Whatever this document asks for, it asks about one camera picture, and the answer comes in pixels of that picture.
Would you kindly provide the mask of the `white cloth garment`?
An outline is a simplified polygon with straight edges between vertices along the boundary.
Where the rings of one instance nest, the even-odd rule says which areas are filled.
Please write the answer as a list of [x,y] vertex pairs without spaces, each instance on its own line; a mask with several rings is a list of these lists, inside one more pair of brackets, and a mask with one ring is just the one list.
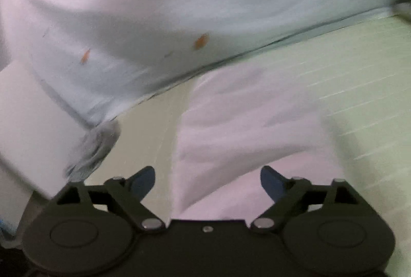
[[265,165],[315,184],[343,176],[317,98],[291,77],[254,64],[202,76],[176,136],[171,216],[253,221],[272,205],[260,184]]

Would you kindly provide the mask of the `grey striped folded garment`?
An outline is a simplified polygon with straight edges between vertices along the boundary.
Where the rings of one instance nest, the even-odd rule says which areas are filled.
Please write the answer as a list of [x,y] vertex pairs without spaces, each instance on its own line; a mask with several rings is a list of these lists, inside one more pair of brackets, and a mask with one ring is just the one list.
[[89,130],[74,147],[65,167],[68,182],[83,182],[97,170],[120,137],[117,120],[100,123]]

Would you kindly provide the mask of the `green grid cutting mat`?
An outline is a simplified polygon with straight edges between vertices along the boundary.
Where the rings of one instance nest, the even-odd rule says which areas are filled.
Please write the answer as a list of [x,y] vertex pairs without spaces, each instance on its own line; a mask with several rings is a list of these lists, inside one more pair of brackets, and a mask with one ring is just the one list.
[[[221,68],[245,64],[281,72],[317,98],[343,168],[340,178],[361,193],[396,235],[389,275],[409,276],[410,24],[398,17],[377,18]],[[171,170],[180,118],[204,75],[122,114],[120,138],[88,183],[128,177],[151,165],[156,184],[145,204],[162,218],[171,218]]]

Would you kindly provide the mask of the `light blue carrot-print storage bag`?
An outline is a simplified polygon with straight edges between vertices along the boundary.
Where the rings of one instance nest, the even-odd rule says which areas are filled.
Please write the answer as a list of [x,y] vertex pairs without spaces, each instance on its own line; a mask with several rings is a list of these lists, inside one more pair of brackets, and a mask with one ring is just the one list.
[[202,68],[393,1],[1,0],[1,44],[97,124]]

